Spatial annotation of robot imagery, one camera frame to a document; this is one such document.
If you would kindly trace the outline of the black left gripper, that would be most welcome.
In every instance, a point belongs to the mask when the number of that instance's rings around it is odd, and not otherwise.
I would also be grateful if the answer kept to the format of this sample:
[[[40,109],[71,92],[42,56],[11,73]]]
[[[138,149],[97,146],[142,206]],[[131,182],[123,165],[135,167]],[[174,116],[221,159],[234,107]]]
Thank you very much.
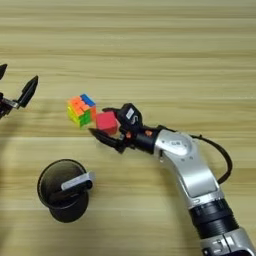
[[[7,64],[0,65],[0,80],[3,78],[7,67]],[[6,99],[3,96],[0,97],[0,119],[8,115],[13,108],[18,109],[19,106],[25,108],[27,106],[36,91],[38,79],[39,77],[35,76],[25,85],[18,99],[19,104],[14,100]]]

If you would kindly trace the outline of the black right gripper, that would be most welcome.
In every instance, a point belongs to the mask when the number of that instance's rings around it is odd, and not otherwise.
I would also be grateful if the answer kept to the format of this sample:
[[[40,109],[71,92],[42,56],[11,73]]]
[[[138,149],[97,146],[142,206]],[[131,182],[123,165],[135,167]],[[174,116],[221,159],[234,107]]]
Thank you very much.
[[[114,115],[120,111],[118,108],[106,107],[103,112],[113,112]],[[138,149],[149,154],[154,153],[154,146],[158,136],[157,128],[141,127],[137,130],[120,127],[122,138],[110,137],[106,132],[96,128],[90,128],[90,133],[101,143],[114,148],[117,152],[123,153],[126,148]]]

